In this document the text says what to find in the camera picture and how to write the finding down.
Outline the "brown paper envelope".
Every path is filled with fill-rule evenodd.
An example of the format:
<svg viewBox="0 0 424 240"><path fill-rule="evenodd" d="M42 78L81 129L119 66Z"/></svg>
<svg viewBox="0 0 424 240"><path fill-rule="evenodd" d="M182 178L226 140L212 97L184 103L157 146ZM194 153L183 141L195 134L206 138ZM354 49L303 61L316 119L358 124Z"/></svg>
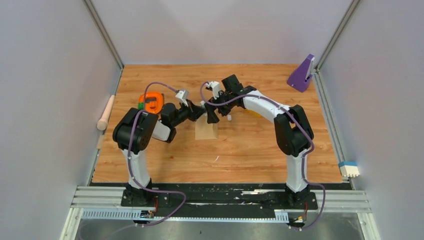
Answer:
<svg viewBox="0 0 424 240"><path fill-rule="evenodd" d="M196 122L195 140L216 140L218 139L218 125L216 123Z"/></svg>

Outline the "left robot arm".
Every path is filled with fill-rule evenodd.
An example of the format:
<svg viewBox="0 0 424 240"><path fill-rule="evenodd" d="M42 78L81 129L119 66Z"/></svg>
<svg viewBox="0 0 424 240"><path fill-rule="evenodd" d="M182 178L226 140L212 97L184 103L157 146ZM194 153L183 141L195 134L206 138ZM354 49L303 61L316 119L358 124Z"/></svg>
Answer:
<svg viewBox="0 0 424 240"><path fill-rule="evenodd" d="M124 191L127 200L135 200L140 206L149 206L153 201L152 179L147 169L146 148L150 140L171 143L176 127L186 120L197 121L206 111L190 100L166 103L158 114L130 108L115 127L112 139L126 157L129 180Z"/></svg>

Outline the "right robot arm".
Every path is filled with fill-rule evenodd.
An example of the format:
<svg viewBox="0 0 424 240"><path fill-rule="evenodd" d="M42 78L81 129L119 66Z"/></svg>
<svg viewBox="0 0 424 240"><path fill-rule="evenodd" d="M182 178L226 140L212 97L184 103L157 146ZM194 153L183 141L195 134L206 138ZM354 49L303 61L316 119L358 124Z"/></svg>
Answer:
<svg viewBox="0 0 424 240"><path fill-rule="evenodd" d="M310 192L306 159L314 149L314 133L305 110L298 104L278 103L251 85L243 86L234 74L221 82L206 81L200 89L212 92L210 99L202 97L209 124L218 123L218 114L227 116L234 107L253 111L273 124L277 145L287 162L286 204L292 209L301 207Z"/></svg>

